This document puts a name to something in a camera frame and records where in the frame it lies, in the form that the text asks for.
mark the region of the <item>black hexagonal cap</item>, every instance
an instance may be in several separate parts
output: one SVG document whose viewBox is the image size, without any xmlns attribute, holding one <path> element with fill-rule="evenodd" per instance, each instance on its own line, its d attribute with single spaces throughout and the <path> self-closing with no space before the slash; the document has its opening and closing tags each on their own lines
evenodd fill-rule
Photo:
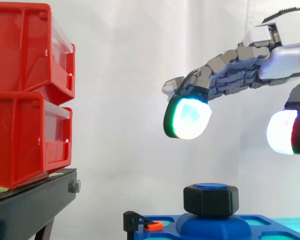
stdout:
<svg viewBox="0 0 300 240">
<path fill-rule="evenodd" d="M 194 184 L 183 190 L 183 207 L 203 218 L 229 217 L 239 209 L 239 191 L 225 184 Z"/>
</svg>

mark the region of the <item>white wall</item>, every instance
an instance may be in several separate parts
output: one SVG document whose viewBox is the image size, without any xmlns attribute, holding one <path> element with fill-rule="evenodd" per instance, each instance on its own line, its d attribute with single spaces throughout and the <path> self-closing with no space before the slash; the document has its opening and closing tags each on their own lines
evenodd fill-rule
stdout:
<svg viewBox="0 0 300 240">
<path fill-rule="evenodd" d="M 300 216 L 300 156 L 277 154 L 266 140 L 296 82 L 213 100 L 204 134 L 188 141 L 165 136 L 161 93 L 300 0 L 47 2 L 76 45 L 76 97 L 66 106 L 82 182 L 52 240 L 123 240 L 123 212 L 181 214 L 183 188 L 198 182 L 237 186 L 241 214 Z"/>
</svg>

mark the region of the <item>red storage drawer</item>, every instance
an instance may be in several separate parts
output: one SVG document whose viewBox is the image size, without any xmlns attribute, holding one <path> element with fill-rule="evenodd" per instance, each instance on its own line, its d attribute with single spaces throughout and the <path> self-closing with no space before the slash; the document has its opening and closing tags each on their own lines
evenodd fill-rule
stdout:
<svg viewBox="0 0 300 240">
<path fill-rule="evenodd" d="M 72 110 L 39 92 L 0 92 L 0 187 L 14 189 L 71 164 Z"/>
<path fill-rule="evenodd" d="M 0 2 L 0 91 L 36 91 L 56 105 L 75 97 L 75 47 L 49 5 Z"/>
</svg>

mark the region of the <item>black metal shelf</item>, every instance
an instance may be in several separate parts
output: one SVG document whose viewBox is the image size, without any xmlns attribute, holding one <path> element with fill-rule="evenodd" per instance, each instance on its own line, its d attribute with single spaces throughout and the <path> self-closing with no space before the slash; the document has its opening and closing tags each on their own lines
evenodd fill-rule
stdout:
<svg viewBox="0 0 300 240">
<path fill-rule="evenodd" d="M 76 198 L 76 169 L 0 193 L 0 240 L 48 240 L 54 217 Z"/>
</svg>

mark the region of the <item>blue tray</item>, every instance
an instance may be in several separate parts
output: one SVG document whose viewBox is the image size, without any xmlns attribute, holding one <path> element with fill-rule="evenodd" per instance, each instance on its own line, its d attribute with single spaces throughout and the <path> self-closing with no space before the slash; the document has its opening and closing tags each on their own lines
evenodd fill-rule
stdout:
<svg viewBox="0 0 300 240">
<path fill-rule="evenodd" d="M 135 240 L 300 240 L 300 218 L 233 215 L 215 220 L 199 219 L 190 213 L 147 218 L 163 222 L 164 229 L 146 232 L 140 226 Z"/>
</svg>

